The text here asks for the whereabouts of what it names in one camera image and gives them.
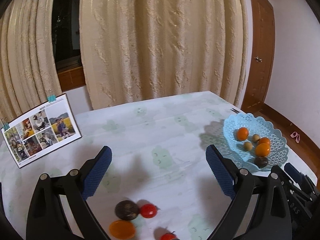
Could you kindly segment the dark brown passion fruit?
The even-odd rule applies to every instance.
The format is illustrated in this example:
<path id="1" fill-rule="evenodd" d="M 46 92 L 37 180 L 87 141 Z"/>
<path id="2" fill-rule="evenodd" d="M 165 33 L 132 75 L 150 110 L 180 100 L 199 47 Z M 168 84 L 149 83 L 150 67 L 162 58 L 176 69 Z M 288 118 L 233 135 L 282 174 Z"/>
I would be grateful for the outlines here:
<path id="1" fill-rule="evenodd" d="M 123 200 L 116 205 L 114 212 L 118 218 L 131 221 L 139 215 L 139 207 L 131 200 Z"/>
<path id="2" fill-rule="evenodd" d="M 268 165 L 268 159 L 266 157 L 256 157 L 254 164 L 259 168 L 264 168 Z"/>

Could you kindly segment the tan longan fruit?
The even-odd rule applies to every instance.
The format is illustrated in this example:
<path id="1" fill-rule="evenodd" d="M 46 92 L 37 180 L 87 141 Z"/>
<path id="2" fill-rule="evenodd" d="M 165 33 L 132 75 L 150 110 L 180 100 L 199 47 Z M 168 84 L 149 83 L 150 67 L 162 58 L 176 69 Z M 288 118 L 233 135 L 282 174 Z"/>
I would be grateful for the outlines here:
<path id="1" fill-rule="evenodd" d="M 254 134 L 254 135 L 252 136 L 252 141 L 253 141 L 254 143 L 257 143 L 259 140 L 260 140 L 260 136 L 259 136 L 258 134 Z"/>
<path id="2" fill-rule="evenodd" d="M 247 142 L 244 143 L 244 150 L 245 150 L 245 151 L 251 151 L 252 148 L 253 148 L 253 145 L 252 145 L 251 142 L 248 142 L 248 141 L 247 141 Z"/>

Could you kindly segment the orange tangerine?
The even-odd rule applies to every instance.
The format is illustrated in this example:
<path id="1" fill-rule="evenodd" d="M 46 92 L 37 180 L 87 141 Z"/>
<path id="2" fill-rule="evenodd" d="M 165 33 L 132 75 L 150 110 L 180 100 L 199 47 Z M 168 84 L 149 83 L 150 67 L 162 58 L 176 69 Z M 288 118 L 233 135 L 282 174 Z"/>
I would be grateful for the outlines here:
<path id="1" fill-rule="evenodd" d="M 255 155 L 257 157 L 267 157 L 270 153 L 270 145 L 268 143 L 261 143 L 255 148 Z"/>
<path id="2" fill-rule="evenodd" d="M 267 137 L 263 137 L 263 138 L 260 138 L 260 140 L 258 141 L 258 144 L 268 144 L 270 145 L 271 144 L 271 141 L 270 139 L 268 139 Z"/>
<path id="3" fill-rule="evenodd" d="M 249 136 L 249 130 L 246 127 L 240 127 L 236 133 L 236 137 L 239 141 L 247 140 Z"/>

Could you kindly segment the orange persimmon fruit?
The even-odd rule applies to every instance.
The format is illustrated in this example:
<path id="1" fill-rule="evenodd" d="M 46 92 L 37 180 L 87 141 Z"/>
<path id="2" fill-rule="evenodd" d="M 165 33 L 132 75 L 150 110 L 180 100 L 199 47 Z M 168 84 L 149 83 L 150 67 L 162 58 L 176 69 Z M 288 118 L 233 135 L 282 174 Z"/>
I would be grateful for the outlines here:
<path id="1" fill-rule="evenodd" d="M 126 220 L 116 220 L 109 226 L 110 234 L 117 239 L 131 239 L 135 237 L 136 228 Z"/>

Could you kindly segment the red cherry tomato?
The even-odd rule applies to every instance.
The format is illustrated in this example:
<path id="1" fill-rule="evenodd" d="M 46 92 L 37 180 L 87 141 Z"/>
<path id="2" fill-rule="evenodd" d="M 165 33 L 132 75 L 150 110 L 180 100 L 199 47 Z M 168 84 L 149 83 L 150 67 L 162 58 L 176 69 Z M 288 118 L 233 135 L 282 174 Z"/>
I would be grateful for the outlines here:
<path id="1" fill-rule="evenodd" d="M 157 215 L 158 212 L 158 208 L 157 206 L 148 203 L 148 204 L 144 204 L 143 206 L 140 207 L 140 215 L 144 218 L 153 218 Z"/>
<path id="2" fill-rule="evenodd" d="M 179 240 L 174 232 L 165 233 L 160 237 L 160 240 Z"/>

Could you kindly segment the light blue lattice basket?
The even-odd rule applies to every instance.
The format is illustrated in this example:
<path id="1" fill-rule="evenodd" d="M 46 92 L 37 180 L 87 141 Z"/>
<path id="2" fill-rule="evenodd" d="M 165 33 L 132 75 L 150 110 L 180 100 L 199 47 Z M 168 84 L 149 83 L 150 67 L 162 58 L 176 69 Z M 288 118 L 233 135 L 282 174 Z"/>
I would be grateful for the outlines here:
<path id="1" fill-rule="evenodd" d="M 238 168 L 249 172 L 267 172 L 274 165 L 283 166 L 289 148 L 280 130 L 262 117 L 251 113 L 229 116 L 223 123 L 223 136 L 231 150 L 226 157 Z"/>

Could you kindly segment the pink slippers pair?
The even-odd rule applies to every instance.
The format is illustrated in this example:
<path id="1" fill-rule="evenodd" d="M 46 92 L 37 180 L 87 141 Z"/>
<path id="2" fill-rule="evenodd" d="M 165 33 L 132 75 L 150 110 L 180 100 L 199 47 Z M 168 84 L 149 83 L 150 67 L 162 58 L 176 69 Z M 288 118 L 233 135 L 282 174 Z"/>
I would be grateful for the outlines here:
<path id="1" fill-rule="evenodd" d="M 300 134 L 298 132 L 292 132 L 290 137 L 293 138 L 297 144 L 300 142 Z"/>

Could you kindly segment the pale green patterned tablecloth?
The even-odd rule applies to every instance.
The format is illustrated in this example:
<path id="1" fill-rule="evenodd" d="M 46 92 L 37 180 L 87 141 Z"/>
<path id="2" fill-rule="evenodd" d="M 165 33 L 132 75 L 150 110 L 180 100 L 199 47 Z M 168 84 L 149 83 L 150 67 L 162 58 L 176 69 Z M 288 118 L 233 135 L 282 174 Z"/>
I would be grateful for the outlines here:
<path id="1" fill-rule="evenodd" d="M 231 199 L 219 187 L 205 150 L 214 144 L 231 153 L 223 123 L 236 108 L 211 92 L 199 92 L 76 114 L 82 137 L 18 168 L 1 135 L 4 212 L 17 234 L 26 235 L 27 216 L 40 175 L 66 175 L 108 146 L 112 162 L 87 202 L 103 229 L 117 217 L 116 204 L 129 199 L 159 209 L 138 216 L 135 239 L 157 239 L 172 231 L 179 239 L 207 239 Z"/>

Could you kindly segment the photo collage card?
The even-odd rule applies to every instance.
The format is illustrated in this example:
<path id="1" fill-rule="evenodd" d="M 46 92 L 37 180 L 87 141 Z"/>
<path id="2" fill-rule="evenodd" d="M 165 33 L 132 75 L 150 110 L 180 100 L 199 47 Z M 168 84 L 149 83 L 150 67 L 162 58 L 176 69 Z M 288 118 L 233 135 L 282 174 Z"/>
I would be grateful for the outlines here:
<path id="1" fill-rule="evenodd" d="M 1 135 L 18 168 L 82 137 L 66 94 L 56 96 L 8 123 Z"/>

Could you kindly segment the teal binder clip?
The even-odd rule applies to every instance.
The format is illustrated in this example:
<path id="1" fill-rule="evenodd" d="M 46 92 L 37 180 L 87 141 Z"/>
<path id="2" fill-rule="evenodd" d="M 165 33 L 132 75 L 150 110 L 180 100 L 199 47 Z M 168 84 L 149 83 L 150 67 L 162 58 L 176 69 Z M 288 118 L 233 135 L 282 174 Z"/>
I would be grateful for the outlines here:
<path id="1" fill-rule="evenodd" d="M 1 119 L 1 124 L 2 124 L 2 127 L 4 129 L 4 131 L 8 130 L 10 128 L 9 124 L 8 124 L 8 121 L 7 121 L 7 118 L 2 118 Z"/>
<path id="2" fill-rule="evenodd" d="M 55 95 L 50 95 L 47 98 L 48 102 L 54 102 L 56 100 L 56 96 Z"/>

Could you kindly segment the brown wooden door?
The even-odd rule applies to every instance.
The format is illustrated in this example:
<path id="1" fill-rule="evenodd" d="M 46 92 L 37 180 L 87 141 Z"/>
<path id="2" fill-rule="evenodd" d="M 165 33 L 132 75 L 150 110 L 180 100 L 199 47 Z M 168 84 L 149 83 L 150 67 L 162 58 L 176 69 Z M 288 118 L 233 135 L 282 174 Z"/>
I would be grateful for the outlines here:
<path id="1" fill-rule="evenodd" d="M 241 109 L 255 113 L 262 109 L 271 79 L 274 48 L 274 12 L 268 0 L 251 0 L 253 18 L 253 46 L 251 65 Z"/>

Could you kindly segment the silver door knob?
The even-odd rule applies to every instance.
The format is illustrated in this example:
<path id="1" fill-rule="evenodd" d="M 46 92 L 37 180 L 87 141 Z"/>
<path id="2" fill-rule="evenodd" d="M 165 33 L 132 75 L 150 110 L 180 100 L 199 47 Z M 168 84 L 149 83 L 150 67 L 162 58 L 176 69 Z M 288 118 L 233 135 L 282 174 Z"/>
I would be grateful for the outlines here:
<path id="1" fill-rule="evenodd" d="M 257 62 L 262 62 L 262 59 L 259 58 L 258 56 L 255 57 L 255 60 L 256 60 Z"/>

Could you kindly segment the beige left curtain panel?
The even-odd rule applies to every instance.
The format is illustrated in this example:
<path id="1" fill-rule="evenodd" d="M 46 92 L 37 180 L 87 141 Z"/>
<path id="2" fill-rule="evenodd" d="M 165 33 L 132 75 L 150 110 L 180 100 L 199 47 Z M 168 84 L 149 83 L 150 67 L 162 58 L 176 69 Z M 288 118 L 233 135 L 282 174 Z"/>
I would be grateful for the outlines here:
<path id="1" fill-rule="evenodd" d="M 62 93 L 52 43 L 53 0 L 12 0 L 1 17 L 1 119 Z"/>

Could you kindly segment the beige patterned curtain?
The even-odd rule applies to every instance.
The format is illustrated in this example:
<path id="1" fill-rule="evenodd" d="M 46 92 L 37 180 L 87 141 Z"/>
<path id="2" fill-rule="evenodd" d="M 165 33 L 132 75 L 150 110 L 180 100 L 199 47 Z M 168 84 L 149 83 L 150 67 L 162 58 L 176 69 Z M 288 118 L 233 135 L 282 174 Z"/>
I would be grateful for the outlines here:
<path id="1" fill-rule="evenodd" d="M 79 22 L 94 109 L 207 90 L 240 101 L 245 0 L 80 0 Z"/>

